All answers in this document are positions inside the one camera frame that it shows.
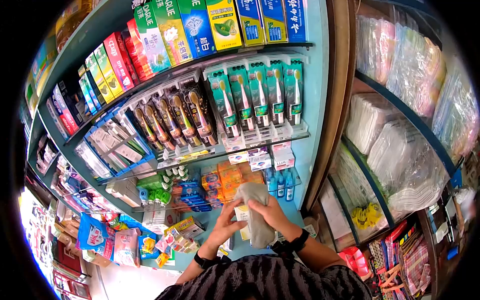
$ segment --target white box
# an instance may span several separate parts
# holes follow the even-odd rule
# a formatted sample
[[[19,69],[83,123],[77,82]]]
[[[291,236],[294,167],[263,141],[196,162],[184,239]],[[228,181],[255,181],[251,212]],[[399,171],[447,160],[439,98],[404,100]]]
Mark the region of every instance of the white box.
[[[250,158],[250,169],[252,172],[272,167],[272,159],[269,154],[263,154]]]
[[[282,149],[273,152],[275,170],[291,168],[295,165],[295,156],[291,149]]]

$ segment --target toothbrush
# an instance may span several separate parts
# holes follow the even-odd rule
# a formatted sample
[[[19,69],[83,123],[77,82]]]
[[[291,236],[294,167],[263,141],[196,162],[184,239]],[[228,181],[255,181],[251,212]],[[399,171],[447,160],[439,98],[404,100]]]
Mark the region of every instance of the toothbrush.
[[[168,136],[168,134],[166,134],[165,131],[163,131],[162,127],[160,127],[160,124],[158,123],[158,120],[155,117],[155,112],[150,105],[147,105],[145,107],[145,113],[147,113],[147,116],[153,119],[156,130],[158,132],[158,140],[163,142],[163,144],[167,146],[170,150],[175,150],[175,146],[170,141],[170,137]]]
[[[208,142],[211,145],[215,145],[216,141],[212,136],[212,127],[210,124],[208,124],[207,120],[205,119],[204,113],[202,113],[202,110],[200,109],[200,105],[198,104],[198,96],[196,92],[190,92],[188,94],[188,98],[190,101],[195,104],[195,107],[197,107],[197,113],[198,113],[198,118],[200,119],[200,123],[202,124],[203,130],[205,131],[206,134],[208,134]]]
[[[172,131],[170,131],[172,136],[174,138],[177,137],[176,139],[177,139],[177,141],[180,142],[182,147],[186,146],[187,141],[185,141],[185,139],[182,137],[181,130],[175,124],[175,121],[173,120],[172,115],[170,115],[170,111],[168,110],[167,103],[163,99],[160,100],[160,108],[167,114],[167,119],[168,119],[168,121],[170,123],[170,126],[172,128]]]
[[[276,79],[276,102],[282,103],[282,91],[280,90],[280,70],[275,69],[273,72],[275,79]],[[278,113],[278,124],[283,124],[283,112]]]
[[[264,88],[262,87],[262,73],[257,71],[255,72],[255,76],[257,77],[257,80],[258,80],[258,93],[260,94],[260,104],[266,105],[267,102],[265,100]],[[270,124],[268,115],[263,116],[263,119],[264,119],[264,126],[268,126]]]
[[[237,76],[237,80],[239,81],[240,88],[241,88],[241,99],[243,101],[243,109],[247,109],[250,107],[248,104],[247,94],[245,93],[245,89],[243,88],[243,78],[241,75]],[[255,127],[253,126],[253,121],[251,118],[247,119],[248,130],[254,130]]]
[[[299,80],[300,80],[300,71],[295,70],[293,73],[295,76],[295,104],[300,104],[300,89],[299,89]],[[301,122],[301,113],[295,115],[295,125],[300,124]]]
[[[183,111],[183,106],[181,104],[180,97],[177,95],[173,96],[173,103],[175,106],[180,110],[181,117],[183,119],[183,123],[185,124],[185,127],[187,128],[185,131],[188,133],[188,135],[192,136],[193,142],[197,146],[201,146],[202,142],[198,139],[198,137],[195,134],[195,128],[190,124],[190,121],[188,121],[187,115],[185,114],[185,111]]]
[[[160,144],[158,142],[158,140],[156,139],[156,136],[154,135],[154,133],[152,132],[152,130],[148,126],[147,121],[145,120],[145,116],[142,113],[142,110],[137,108],[135,110],[135,116],[137,117],[137,119],[139,119],[144,124],[145,130],[147,131],[147,134],[148,134],[148,139],[150,141],[152,141],[152,143],[154,143],[155,146],[157,146],[160,150],[163,150],[162,144]]]
[[[227,93],[225,92],[225,82],[223,82],[223,80],[220,80],[218,82],[218,85],[220,86],[220,89],[223,92],[223,100],[225,102],[225,109],[227,110],[227,115],[228,115],[228,117],[231,117],[231,116],[233,116],[233,111],[232,111],[232,107],[230,106],[230,101],[227,98]],[[239,137],[240,134],[239,134],[239,130],[237,128],[237,125],[235,124],[235,125],[231,126],[231,128],[232,128],[233,136],[234,137]]]

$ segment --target pink package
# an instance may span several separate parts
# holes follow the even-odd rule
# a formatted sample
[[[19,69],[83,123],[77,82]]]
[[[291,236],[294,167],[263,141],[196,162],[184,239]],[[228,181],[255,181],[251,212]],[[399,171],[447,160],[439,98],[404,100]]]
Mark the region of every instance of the pink package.
[[[115,251],[113,261],[118,264],[140,268],[138,256],[138,228],[124,229],[115,233]]]

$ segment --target red toothpaste box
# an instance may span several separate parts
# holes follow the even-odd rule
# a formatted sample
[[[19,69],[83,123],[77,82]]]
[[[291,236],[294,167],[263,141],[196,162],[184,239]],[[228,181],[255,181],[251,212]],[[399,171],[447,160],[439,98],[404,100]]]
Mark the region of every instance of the red toothpaste box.
[[[128,53],[123,45],[120,32],[112,33],[103,41],[103,44],[105,45],[113,71],[118,81],[122,84],[123,91],[125,92],[139,84],[137,74],[133,70]]]

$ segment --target plastic bag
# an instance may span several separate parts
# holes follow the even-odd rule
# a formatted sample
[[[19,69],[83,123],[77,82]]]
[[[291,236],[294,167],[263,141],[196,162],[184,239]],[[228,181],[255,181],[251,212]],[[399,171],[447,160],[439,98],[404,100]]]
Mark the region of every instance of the plastic bag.
[[[92,250],[113,261],[115,230],[82,213],[78,228],[80,249]]]
[[[140,268],[138,258],[138,236],[140,234],[138,228],[120,230],[115,233],[114,262]]]

